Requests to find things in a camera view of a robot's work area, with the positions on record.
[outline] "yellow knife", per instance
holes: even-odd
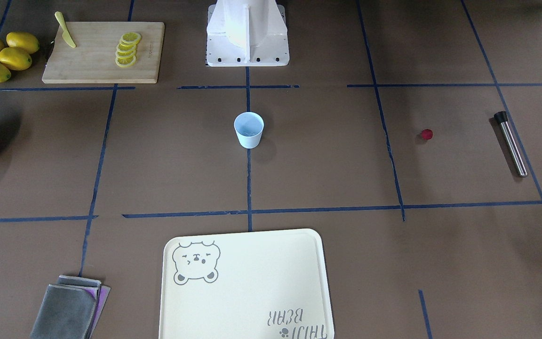
[[[70,47],[77,47],[77,44],[72,41],[71,33],[68,32],[68,27],[66,27],[66,22],[64,21],[64,16],[62,15],[62,12],[56,12],[54,15],[56,16],[56,20],[58,20],[58,22],[60,23],[60,27],[62,27],[62,30],[64,31],[62,32],[62,39],[64,39],[64,41],[66,41],[66,43]]]

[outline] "metal tube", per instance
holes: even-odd
[[[524,166],[524,161],[522,160],[522,157],[520,156],[520,151],[518,150],[518,145],[516,144],[516,138],[512,134],[510,125],[508,124],[506,113],[499,112],[495,114],[495,119],[499,123],[499,127],[501,127],[501,132],[503,132],[503,137],[505,138],[505,142],[507,143],[507,148],[510,149],[510,154],[514,160],[514,164],[516,165],[516,170],[518,171],[518,175],[521,176],[522,178],[527,177],[528,172],[526,171],[526,168]]]

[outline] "knife handle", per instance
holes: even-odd
[[[58,11],[54,13],[54,15],[56,16],[56,20],[58,20],[58,23],[62,27],[62,30],[64,32],[68,32],[68,28],[66,27],[66,22],[64,21],[64,16],[62,15],[62,12]]]

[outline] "white tray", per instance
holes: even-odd
[[[333,339],[319,234],[297,229],[168,241],[159,339],[203,338]]]

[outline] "stack of cloths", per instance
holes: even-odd
[[[47,287],[31,339],[90,339],[109,292],[99,280],[60,275]]]

